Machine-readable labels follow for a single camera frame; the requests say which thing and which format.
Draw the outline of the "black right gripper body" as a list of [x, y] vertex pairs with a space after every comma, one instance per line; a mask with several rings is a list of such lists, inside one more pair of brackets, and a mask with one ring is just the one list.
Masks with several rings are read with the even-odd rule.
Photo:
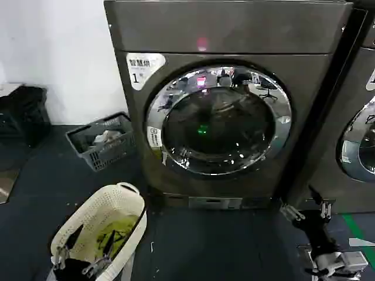
[[311, 246], [313, 258], [337, 251], [336, 241], [331, 238], [326, 229], [326, 220], [318, 210], [302, 211], [304, 219], [293, 220], [292, 225], [305, 233]]

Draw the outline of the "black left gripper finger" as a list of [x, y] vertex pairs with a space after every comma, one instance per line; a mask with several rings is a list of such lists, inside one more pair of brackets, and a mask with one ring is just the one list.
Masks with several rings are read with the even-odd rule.
[[106, 267], [111, 263], [111, 253], [113, 250], [114, 244], [114, 237], [115, 237], [115, 230], [112, 231], [104, 249], [103, 249], [103, 257], [88, 265], [88, 267], [84, 268], [81, 271], [82, 275], [98, 275]]
[[52, 257], [53, 268], [65, 268], [66, 260], [70, 257], [70, 251], [76, 244], [84, 225], [81, 224], [70, 236], [63, 246], [56, 248], [56, 254]]

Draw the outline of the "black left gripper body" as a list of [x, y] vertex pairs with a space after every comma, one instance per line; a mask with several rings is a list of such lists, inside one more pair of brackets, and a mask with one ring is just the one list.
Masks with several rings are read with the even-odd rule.
[[91, 265], [90, 262], [77, 259], [66, 259], [64, 269], [55, 269], [54, 275], [58, 281], [95, 281], [96, 277], [82, 274], [83, 269]]

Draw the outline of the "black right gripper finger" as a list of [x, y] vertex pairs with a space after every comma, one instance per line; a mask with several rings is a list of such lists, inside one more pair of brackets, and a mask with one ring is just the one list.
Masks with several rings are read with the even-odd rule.
[[282, 204], [279, 211], [288, 221], [301, 221], [302, 214], [292, 205]]
[[331, 210], [332, 203], [329, 203], [323, 199], [321, 194], [316, 191], [312, 186], [308, 186], [313, 201], [321, 208], [321, 218], [332, 218]]

